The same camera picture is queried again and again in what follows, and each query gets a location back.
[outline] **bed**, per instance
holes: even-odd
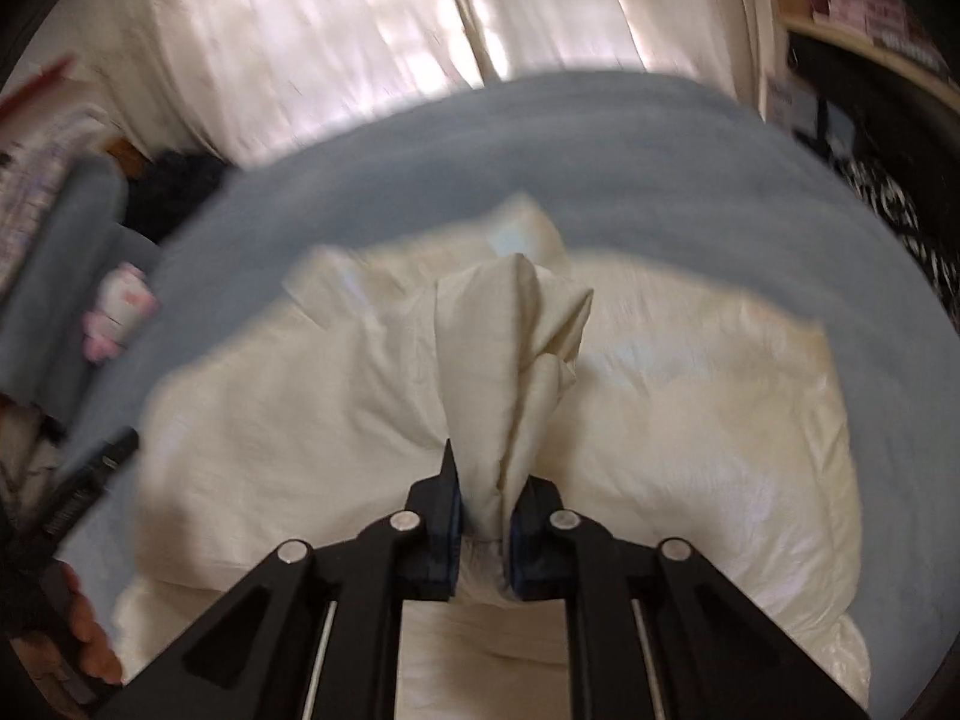
[[[162,309],[99,378],[65,468],[136,426],[154,384],[277,298],[310,247],[476,217],[517,190],[569,247],[639,254],[824,325],[863,502],[851,614],[872,658],[871,717],[904,716],[960,630],[960,341],[845,186],[751,111],[683,79],[599,71],[499,84],[234,176],[165,247],[152,278]],[[107,623],[133,576],[134,474],[63,555]]]

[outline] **wooden shelf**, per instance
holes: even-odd
[[[776,5],[779,9],[779,20],[789,31],[808,35],[865,57],[913,82],[944,105],[960,113],[960,90],[955,86],[906,57],[875,45],[866,35],[860,37],[835,26],[815,23],[810,13],[810,0],[776,0]]]

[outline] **gray pillow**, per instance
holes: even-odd
[[[37,398],[64,330],[117,235],[127,185],[112,159],[70,170],[30,258],[0,309],[0,394]]]
[[[88,362],[83,355],[83,314],[97,302],[100,282],[122,262],[129,262],[144,274],[150,274],[160,261],[160,248],[141,234],[118,224],[114,225],[114,231],[113,243],[107,257],[90,281],[83,299],[69,317],[35,399],[43,413],[64,428],[69,427],[75,418],[80,401],[83,400],[83,395],[97,371],[96,365]]]

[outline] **pink stuffed toy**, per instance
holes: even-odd
[[[143,272],[130,263],[104,276],[93,311],[83,315],[83,354],[90,362],[112,360],[143,322],[152,317],[160,303],[143,281]]]

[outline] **white curtain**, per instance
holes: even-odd
[[[762,107],[772,0],[75,0],[86,53],[148,151],[242,166],[498,79],[681,74]]]
[[[56,8],[74,30],[67,42],[79,56],[80,77],[97,83],[137,148],[152,154],[210,147],[203,120],[171,80],[150,0],[61,0]]]

